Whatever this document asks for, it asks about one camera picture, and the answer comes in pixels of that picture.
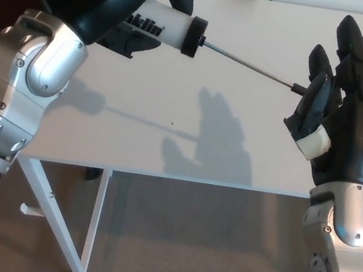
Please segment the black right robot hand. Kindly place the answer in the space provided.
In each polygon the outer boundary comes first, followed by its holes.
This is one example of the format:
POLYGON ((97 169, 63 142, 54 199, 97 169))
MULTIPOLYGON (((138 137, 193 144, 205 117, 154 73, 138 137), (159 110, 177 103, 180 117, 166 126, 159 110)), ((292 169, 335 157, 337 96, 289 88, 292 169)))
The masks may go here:
POLYGON ((310 84, 283 121, 317 186, 363 184, 363 36, 352 16, 342 19, 336 35, 339 64, 331 68, 323 46, 313 48, 310 84))

